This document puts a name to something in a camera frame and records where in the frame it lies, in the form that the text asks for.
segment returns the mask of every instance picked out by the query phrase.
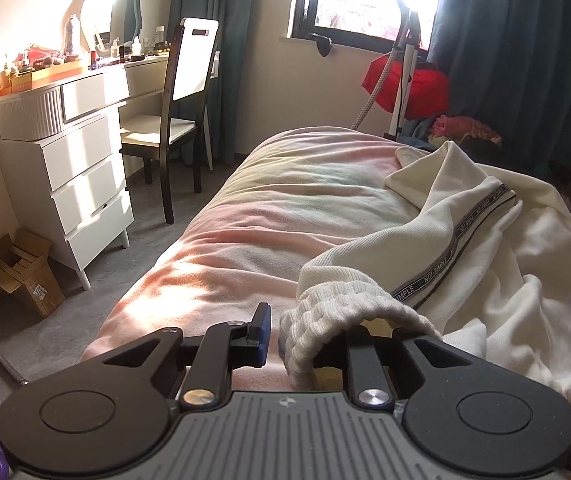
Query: dresser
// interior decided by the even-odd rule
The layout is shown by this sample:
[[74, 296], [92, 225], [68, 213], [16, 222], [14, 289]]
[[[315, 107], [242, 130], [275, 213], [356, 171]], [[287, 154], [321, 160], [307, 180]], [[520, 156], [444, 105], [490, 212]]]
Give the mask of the dresser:
[[0, 97], [0, 166], [19, 225], [88, 290], [88, 264], [134, 220], [119, 107], [163, 91], [167, 57], [106, 67]]

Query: white sweatshirt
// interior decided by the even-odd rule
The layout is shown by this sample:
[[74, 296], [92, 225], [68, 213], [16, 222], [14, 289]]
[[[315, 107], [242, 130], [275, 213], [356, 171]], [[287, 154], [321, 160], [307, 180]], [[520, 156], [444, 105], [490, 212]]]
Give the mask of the white sweatshirt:
[[384, 318], [445, 334], [571, 404], [571, 215], [557, 191], [474, 164], [453, 142], [397, 157], [385, 185], [420, 213], [303, 267], [280, 327], [293, 385], [313, 386], [312, 358], [331, 337]]

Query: teal curtain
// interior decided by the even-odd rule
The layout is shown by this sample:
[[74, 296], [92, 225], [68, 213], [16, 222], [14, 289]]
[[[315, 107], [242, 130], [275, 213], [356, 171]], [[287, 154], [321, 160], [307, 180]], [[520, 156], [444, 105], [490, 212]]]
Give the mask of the teal curtain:
[[[182, 18], [218, 20], [220, 28], [219, 77], [210, 82], [208, 120], [214, 156], [234, 163], [236, 103], [248, 37], [252, 0], [172, 0], [168, 34]], [[188, 118], [190, 103], [181, 103], [173, 115]], [[190, 149], [184, 150], [188, 158]]]
[[491, 126], [525, 168], [571, 165], [571, 0], [440, 0], [428, 60], [449, 115]]

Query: ribbed gray surface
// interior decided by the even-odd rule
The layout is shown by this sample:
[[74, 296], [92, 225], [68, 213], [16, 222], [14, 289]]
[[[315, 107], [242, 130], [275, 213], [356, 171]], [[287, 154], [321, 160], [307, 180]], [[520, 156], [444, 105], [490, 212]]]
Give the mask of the ribbed gray surface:
[[[28, 476], [19, 474], [18, 478]], [[187, 415], [154, 457], [111, 478], [454, 480], [466, 477], [419, 454], [391, 415], [361, 412], [348, 404], [341, 393], [237, 392], [220, 410]], [[561, 480], [562, 477], [551, 473], [545, 478]]]

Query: pink cloth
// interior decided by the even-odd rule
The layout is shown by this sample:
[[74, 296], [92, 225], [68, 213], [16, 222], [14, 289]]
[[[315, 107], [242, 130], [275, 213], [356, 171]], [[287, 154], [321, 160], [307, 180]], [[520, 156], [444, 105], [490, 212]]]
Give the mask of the pink cloth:
[[83, 359], [165, 326], [198, 335], [249, 320], [272, 305], [268, 364], [242, 368], [235, 388], [289, 390], [278, 356], [278, 319], [294, 307], [303, 264], [418, 211], [383, 184], [400, 168], [398, 144], [341, 128], [274, 136], [254, 150], [184, 235], [117, 304]]
[[448, 137], [448, 139], [456, 142], [470, 136], [477, 139], [488, 139], [498, 146], [501, 145], [501, 136], [495, 133], [492, 128], [466, 116], [448, 117], [442, 115], [437, 117], [432, 125], [432, 133], [435, 137]]

